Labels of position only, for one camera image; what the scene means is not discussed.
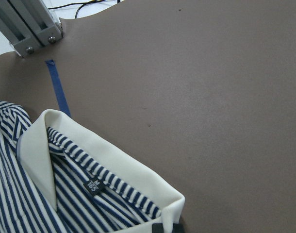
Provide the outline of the striped polo shirt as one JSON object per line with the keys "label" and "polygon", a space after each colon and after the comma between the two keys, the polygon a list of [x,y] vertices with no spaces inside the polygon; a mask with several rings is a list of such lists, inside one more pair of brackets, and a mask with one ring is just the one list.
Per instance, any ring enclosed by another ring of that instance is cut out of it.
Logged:
{"label": "striped polo shirt", "polygon": [[182,233],[184,202],[65,113],[0,100],[0,233]]}

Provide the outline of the aluminium frame post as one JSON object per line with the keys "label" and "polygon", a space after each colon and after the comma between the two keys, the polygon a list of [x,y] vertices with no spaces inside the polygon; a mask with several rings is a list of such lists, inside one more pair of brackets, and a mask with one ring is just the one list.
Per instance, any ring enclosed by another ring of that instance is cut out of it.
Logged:
{"label": "aluminium frame post", "polygon": [[0,31],[21,57],[63,38],[61,23],[42,0],[0,0]]}

